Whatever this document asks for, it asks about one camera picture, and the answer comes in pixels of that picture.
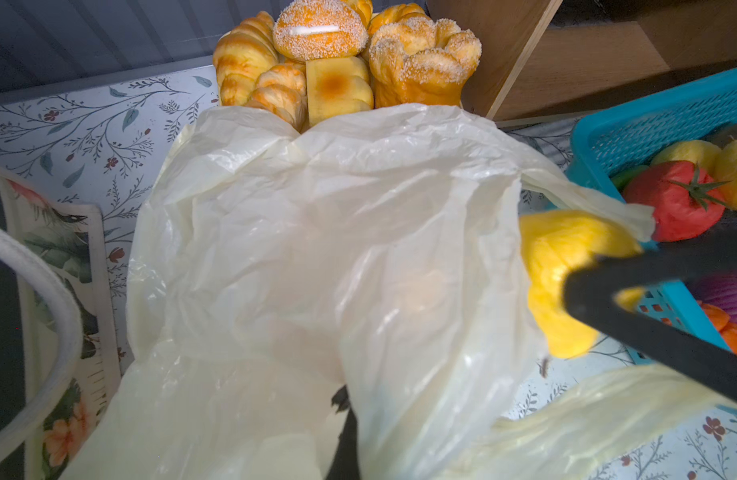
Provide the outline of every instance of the red tomato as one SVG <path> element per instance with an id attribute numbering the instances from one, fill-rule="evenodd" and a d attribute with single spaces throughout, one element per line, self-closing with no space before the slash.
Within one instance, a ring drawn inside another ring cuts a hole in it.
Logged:
<path id="1" fill-rule="evenodd" d="M 723 215 L 725 200 L 707 172 L 690 161 L 654 165 L 633 178 L 622 193 L 629 204 L 654 207 L 657 242 L 694 238 Z"/>

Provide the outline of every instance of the red onion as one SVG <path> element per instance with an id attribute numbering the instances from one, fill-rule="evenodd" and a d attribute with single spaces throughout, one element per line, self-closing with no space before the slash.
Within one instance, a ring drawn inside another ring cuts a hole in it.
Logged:
<path id="1" fill-rule="evenodd" d="M 717 306 L 737 324 L 737 272 L 707 276 L 687 286 L 694 298 Z"/>

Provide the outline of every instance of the gray wall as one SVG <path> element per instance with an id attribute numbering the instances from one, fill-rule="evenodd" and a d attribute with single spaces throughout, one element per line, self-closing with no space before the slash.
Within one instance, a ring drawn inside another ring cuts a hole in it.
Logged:
<path id="1" fill-rule="evenodd" d="M 0 0 L 0 92 L 210 55 L 244 18 L 290 2 Z"/>

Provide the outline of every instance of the teal plastic basket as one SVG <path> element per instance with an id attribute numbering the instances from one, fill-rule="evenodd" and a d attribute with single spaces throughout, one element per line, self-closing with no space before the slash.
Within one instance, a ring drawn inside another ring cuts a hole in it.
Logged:
<path id="1" fill-rule="evenodd" d="M 583 118 L 571 134 L 575 158 L 566 175 L 576 184 L 622 200 L 611 175 L 644 163 L 670 144 L 702 138 L 728 123 L 737 123 L 737 68 Z M 646 247 L 657 248 L 654 243 Z M 639 308 L 728 350 L 681 282 L 650 287 Z M 635 363 L 651 361 L 628 351 Z"/>

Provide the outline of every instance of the table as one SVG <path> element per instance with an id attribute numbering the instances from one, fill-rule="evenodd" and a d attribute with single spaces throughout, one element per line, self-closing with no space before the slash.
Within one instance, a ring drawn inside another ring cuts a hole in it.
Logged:
<path id="1" fill-rule="evenodd" d="M 133 361 L 124 307 L 136 214 L 181 128 L 217 103 L 209 64 L 0 105 L 0 166 L 48 199 L 101 208 L 122 372 Z M 569 137 L 575 122 L 509 133 L 565 168 L 572 159 Z M 543 201 L 528 191 L 521 197 L 522 211 Z M 528 415 L 579 380 L 632 363 L 619 342 L 604 338 L 583 357 L 537 364 L 508 416 Z M 713 409 L 607 463 L 589 480 L 730 480 L 736 475 L 737 417 Z"/>

